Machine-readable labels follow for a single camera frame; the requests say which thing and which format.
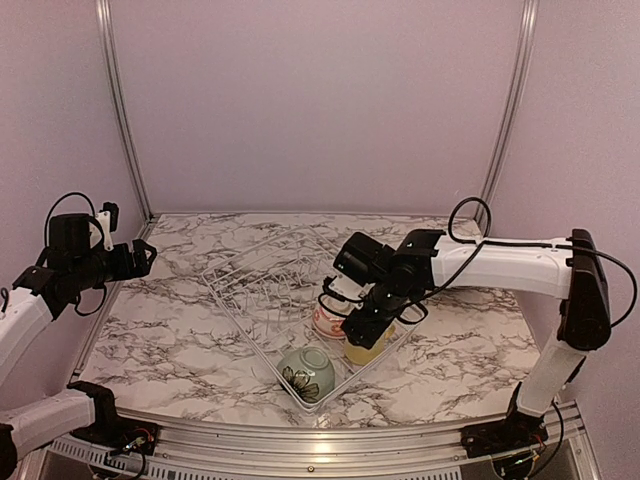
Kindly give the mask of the yellow mug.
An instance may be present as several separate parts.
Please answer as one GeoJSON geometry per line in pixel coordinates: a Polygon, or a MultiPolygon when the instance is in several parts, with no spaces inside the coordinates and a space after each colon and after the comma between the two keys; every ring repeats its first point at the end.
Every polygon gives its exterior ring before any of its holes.
{"type": "Polygon", "coordinates": [[[370,349],[356,346],[346,339],[344,341],[344,355],[349,362],[356,366],[367,365],[384,351],[387,341],[394,333],[395,326],[391,325],[370,349]]]}

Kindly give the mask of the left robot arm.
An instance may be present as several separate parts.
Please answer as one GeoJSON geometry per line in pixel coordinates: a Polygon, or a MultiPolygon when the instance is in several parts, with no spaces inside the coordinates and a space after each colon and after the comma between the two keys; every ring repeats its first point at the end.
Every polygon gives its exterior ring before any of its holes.
{"type": "MultiPolygon", "coordinates": [[[[97,213],[50,217],[45,247],[3,294],[1,307],[1,376],[7,378],[33,342],[64,312],[77,306],[87,290],[105,290],[110,283],[147,276],[157,257],[142,239],[115,244],[116,207],[97,213]]],[[[19,460],[61,435],[77,433],[116,445],[133,421],[120,416],[113,392],[86,381],[1,414],[1,469],[9,476],[19,460]]]]}

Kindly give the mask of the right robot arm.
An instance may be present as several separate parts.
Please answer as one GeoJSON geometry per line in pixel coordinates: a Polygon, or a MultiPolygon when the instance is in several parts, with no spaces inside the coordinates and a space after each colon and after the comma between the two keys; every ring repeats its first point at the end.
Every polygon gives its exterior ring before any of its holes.
{"type": "Polygon", "coordinates": [[[454,302],[487,294],[490,309],[509,312],[519,324],[525,322],[521,294],[558,300],[557,332],[520,383],[515,410],[495,428],[496,440],[515,448],[533,433],[533,418],[546,413],[588,354],[610,339],[607,279],[595,250],[585,229],[533,241],[454,240],[443,230],[416,229],[397,248],[356,232],[333,267],[369,290],[341,329],[350,344],[370,350],[393,321],[429,295],[454,302]]]}

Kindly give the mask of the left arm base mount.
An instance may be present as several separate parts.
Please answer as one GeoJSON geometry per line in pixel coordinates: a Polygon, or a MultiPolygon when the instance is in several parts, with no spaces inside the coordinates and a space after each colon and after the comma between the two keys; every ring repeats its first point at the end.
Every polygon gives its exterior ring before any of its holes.
{"type": "Polygon", "coordinates": [[[86,381],[69,383],[67,388],[83,392],[92,401],[94,421],[70,432],[72,437],[112,449],[111,455],[130,451],[151,456],[159,426],[156,423],[122,417],[115,405],[114,393],[106,387],[86,381]]]}

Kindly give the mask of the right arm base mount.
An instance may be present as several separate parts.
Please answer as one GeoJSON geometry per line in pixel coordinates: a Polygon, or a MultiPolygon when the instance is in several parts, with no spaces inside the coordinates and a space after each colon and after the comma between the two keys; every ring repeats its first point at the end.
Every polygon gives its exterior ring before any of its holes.
{"type": "Polygon", "coordinates": [[[531,416],[517,406],[519,388],[514,391],[501,420],[468,425],[461,429],[461,446],[469,458],[494,455],[544,443],[548,432],[544,416],[531,416]]]}

